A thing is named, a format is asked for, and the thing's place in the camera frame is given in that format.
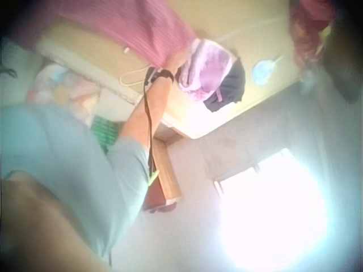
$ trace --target black wristband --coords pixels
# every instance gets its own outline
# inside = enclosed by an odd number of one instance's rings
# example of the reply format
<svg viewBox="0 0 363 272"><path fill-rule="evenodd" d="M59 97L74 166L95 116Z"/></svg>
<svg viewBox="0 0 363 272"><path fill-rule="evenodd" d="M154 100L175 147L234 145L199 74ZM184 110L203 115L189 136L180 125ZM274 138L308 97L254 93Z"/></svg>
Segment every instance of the black wristband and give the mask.
<svg viewBox="0 0 363 272"><path fill-rule="evenodd" d="M161 70L159 73L158 73L158 77L163 77L163 78L170 78L172 82L174 82L174 75L172 74L171 71L169 70Z"/></svg>

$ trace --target light blue shirt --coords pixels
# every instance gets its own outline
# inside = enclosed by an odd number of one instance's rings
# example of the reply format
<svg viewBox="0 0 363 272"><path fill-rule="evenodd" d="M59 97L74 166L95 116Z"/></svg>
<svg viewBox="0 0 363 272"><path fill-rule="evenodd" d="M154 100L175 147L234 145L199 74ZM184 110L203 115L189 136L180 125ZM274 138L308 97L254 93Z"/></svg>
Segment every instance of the light blue shirt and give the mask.
<svg viewBox="0 0 363 272"><path fill-rule="evenodd" d="M0 110L1 178L27 172L81 223L103 257L135 220L147 191L147 151L120 138L107 156L66 109L17 105Z"/></svg>

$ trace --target white wall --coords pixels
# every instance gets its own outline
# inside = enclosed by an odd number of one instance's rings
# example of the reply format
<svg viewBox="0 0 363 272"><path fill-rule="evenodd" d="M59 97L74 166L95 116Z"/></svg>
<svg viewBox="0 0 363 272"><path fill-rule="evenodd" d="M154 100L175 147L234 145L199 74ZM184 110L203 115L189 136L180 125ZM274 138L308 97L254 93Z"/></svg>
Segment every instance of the white wall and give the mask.
<svg viewBox="0 0 363 272"><path fill-rule="evenodd" d="M183 139L170 146L168 151L183 199L173 212L142 214L138 218L113 251L116 271L239 271L227 259L219 242L219 199L213 179L236 169L243 170L274 148L287 145L299 160L309 163L314 175L327 182L320 157L320 134L339 145L332 149L326 143L329 151L334 151L325 154L329 157L328 165L342 164L342 160L349 162L339 169L339 175L333 178L335 183L330 184L334 191L332 202L340 207L335 220L341 225L330 231L334 230L331 233L339 239L330 239L327 244L330 250L324 248L320 255L309 258L293 271L352 271L345 267L343 259L349 258L350 264L356 261L358 244L352 241L357 232L351 235L351 230L344 227L361 222L354 194L361 192L357 164L359 159L361 163L357 151L361 150L361 104L348 107L335 90L319 91L326 93L322 97L318 93L318 99L300 96L296 91L283 92L206 137ZM319 127L320 121L333 125L323 129ZM344 176L350 186L339 182ZM352 204L355 210L346 212ZM322 264L332 267L327 269Z"/></svg>

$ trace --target window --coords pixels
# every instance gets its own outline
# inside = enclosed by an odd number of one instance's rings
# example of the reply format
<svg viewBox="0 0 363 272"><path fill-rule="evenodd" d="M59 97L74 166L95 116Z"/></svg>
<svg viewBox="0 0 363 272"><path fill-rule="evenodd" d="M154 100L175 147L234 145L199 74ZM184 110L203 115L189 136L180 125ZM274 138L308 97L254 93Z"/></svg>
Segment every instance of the window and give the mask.
<svg viewBox="0 0 363 272"><path fill-rule="evenodd" d="M325 236L319 185L288 149L215 185L222 245L237 267L287 269Z"/></svg>

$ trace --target hand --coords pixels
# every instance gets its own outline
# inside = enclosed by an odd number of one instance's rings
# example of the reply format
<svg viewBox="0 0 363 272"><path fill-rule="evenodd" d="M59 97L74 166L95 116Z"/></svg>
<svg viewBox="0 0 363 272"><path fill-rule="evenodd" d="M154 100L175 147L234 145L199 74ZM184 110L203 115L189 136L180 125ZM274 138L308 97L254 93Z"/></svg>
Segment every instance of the hand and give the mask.
<svg viewBox="0 0 363 272"><path fill-rule="evenodd" d="M190 46L185 47L173 54L170 54L164 64L164 69L171 71L173 75L176 74L178 68L181 67L191 55Z"/></svg>

